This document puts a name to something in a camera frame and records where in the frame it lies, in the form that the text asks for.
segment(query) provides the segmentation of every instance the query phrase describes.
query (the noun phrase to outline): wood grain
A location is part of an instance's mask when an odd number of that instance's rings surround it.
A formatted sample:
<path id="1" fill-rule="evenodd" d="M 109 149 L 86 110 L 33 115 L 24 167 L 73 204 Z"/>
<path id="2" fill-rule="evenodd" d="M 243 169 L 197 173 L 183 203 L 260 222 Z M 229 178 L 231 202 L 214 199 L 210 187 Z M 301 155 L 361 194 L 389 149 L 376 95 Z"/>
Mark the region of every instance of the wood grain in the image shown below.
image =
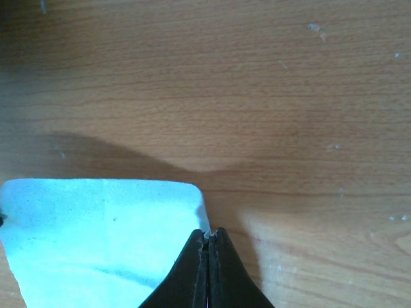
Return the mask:
<path id="1" fill-rule="evenodd" d="M 411 307 L 410 1 L 47 2 L 1 4 L 0 181 L 191 182 L 277 308 Z"/>

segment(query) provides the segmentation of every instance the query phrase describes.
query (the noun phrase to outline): folded cloth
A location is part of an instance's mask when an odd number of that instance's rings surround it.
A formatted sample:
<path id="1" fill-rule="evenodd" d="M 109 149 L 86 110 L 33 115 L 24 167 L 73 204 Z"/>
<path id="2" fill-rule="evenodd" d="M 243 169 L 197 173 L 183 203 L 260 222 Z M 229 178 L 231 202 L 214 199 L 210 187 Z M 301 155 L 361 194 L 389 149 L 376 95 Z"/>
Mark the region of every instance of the folded cloth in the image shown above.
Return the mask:
<path id="1" fill-rule="evenodd" d="M 0 227 L 28 308 L 133 307 L 209 222 L 193 185 L 150 180 L 6 182 Z"/>

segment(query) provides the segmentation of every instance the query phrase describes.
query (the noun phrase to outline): white scuff mark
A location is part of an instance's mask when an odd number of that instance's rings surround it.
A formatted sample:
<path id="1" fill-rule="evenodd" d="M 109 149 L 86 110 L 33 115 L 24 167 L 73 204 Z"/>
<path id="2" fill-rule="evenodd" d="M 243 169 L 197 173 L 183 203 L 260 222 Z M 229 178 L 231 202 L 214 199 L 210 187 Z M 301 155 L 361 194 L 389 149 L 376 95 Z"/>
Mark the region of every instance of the white scuff mark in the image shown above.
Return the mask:
<path id="1" fill-rule="evenodd" d="M 58 154 L 62 159 L 66 159 L 66 154 L 57 146 L 57 144 L 53 144 L 53 149 L 58 151 Z"/>
<path id="2" fill-rule="evenodd" d="M 281 66 L 283 66 L 285 69 L 287 69 L 288 70 L 288 66 L 287 65 L 285 65 L 285 63 L 283 62 L 283 61 L 278 61 L 278 63 L 280 63 L 281 64 Z"/>
<path id="3" fill-rule="evenodd" d="M 340 148 L 341 148 L 341 145 L 339 144 L 330 144 L 329 146 L 327 146 L 327 152 L 336 151 L 336 150 L 339 150 Z"/>
<path id="4" fill-rule="evenodd" d="M 43 14 L 47 14 L 46 0 L 40 0 L 41 10 Z"/>
<path id="5" fill-rule="evenodd" d="M 320 38 L 322 39 L 323 42 L 326 41 L 327 39 L 327 33 L 326 31 L 321 28 L 319 24 L 308 24 L 308 29 L 317 32 L 320 35 Z"/>

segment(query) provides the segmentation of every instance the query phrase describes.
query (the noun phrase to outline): light blue cloth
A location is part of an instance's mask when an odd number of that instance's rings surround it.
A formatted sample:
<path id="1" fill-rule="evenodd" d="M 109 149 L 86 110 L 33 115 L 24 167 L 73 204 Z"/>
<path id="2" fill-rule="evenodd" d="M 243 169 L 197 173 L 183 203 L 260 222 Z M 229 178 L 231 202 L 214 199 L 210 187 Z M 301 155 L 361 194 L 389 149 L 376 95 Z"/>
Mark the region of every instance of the light blue cloth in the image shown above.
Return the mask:
<path id="1" fill-rule="evenodd" d="M 5 183 L 0 228 L 28 308 L 136 308 L 192 230 L 209 232 L 193 185 L 149 180 Z"/>

